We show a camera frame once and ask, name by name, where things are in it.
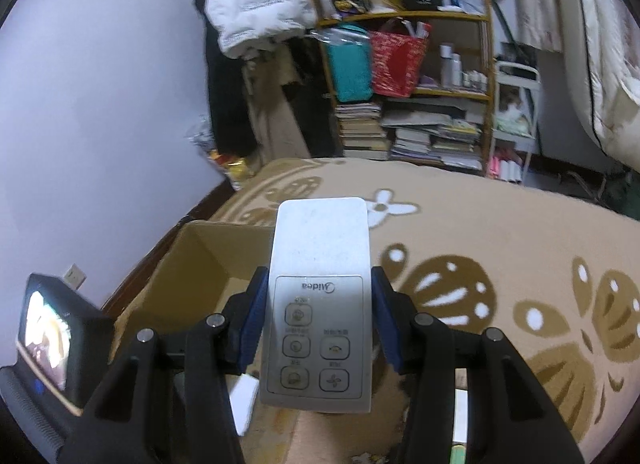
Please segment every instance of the midea logo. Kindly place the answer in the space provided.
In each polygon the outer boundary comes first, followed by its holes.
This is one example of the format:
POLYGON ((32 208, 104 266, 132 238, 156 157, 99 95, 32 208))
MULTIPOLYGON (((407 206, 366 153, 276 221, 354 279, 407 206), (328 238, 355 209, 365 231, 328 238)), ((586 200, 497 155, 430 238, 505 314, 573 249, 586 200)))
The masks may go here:
POLYGON ((334 282, 327 282, 326 284, 302 284, 303 289, 309 290, 324 290, 325 292, 333 292, 335 290, 334 282))

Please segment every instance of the blue gripper pad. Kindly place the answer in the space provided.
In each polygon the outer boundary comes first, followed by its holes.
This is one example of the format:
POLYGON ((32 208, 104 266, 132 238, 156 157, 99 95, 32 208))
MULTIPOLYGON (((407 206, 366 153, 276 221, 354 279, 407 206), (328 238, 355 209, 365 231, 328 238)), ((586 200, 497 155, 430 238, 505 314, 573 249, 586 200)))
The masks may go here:
POLYGON ((254 298, 249 306, 246 320, 240 332, 240 349, 238 351, 238 368, 244 373, 248 365, 255 358, 258 349, 264 314, 267 306, 267 294, 269 288, 269 269, 259 267, 254 277, 249 282, 246 292, 254 292, 254 298))
POLYGON ((394 292, 382 268, 371 269, 373 325, 380 336, 386 362, 399 372, 402 366, 401 337, 387 299, 389 289, 394 292))

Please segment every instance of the stack of books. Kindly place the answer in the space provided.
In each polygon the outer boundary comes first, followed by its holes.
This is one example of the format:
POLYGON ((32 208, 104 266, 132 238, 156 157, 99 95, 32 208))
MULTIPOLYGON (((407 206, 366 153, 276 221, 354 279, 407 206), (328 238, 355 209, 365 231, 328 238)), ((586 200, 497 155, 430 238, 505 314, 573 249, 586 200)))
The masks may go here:
POLYGON ((391 158, 441 162, 446 166, 482 170, 476 124, 448 114, 408 108, 385 113, 380 123, 395 129, 391 158))
POLYGON ((381 111, 382 108, 377 103, 336 107, 335 116, 338 119, 345 157, 388 159, 390 142, 378 123, 381 111))

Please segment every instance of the storage box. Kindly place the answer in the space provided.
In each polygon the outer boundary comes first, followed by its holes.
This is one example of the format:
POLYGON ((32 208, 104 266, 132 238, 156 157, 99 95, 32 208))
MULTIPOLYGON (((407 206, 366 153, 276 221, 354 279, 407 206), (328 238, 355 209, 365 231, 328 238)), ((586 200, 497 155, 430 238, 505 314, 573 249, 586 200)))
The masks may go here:
POLYGON ((186 224, 143 291, 116 322, 116 344, 140 329, 185 330, 221 312, 246 289, 256 267, 268 266, 273 228, 194 221, 186 224))
MULTIPOLYGON (((243 292, 256 267, 268 266, 272 227, 194 221, 185 225, 144 290, 116 321, 112 353, 136 333, 151 327, 179 332, 243 292)), ((259 370, 260 346, 248 373, 259 370)), ((298 411, 256 401, 248 432, 240 439, 247 464, 282 464, 289 450, 298 411)))

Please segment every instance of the red basket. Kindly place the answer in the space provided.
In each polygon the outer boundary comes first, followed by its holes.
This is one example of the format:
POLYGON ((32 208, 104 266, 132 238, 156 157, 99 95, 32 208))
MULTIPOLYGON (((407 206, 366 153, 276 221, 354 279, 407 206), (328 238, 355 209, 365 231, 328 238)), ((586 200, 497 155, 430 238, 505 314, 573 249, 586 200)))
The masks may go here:
POLYGON ((398 20, 401 18, 392 18, 379 31, 370 33, 372 87, 376 94, 407 98, 418 84, 420 66, 429 41, 389 32, 398 20))

